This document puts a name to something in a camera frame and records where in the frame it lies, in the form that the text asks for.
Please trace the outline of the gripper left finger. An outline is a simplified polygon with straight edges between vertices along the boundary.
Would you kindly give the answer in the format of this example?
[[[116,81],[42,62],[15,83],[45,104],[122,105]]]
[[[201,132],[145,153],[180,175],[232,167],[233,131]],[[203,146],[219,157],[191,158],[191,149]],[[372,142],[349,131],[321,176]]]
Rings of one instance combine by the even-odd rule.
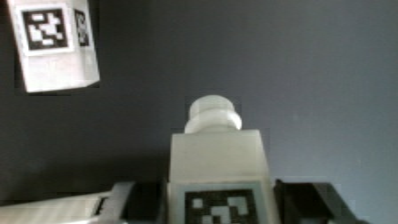
[[[111,191],[2,206],[0,224],[129,224],[134,187],[134,182],[120,182]]]

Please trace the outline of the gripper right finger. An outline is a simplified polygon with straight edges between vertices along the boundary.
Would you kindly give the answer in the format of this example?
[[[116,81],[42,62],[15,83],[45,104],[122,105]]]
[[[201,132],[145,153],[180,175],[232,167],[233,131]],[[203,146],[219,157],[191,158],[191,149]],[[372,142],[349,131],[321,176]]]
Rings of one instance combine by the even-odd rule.
[[[274,193],[281,224],[368,224],[356,217],[331,183],[278,180]]]

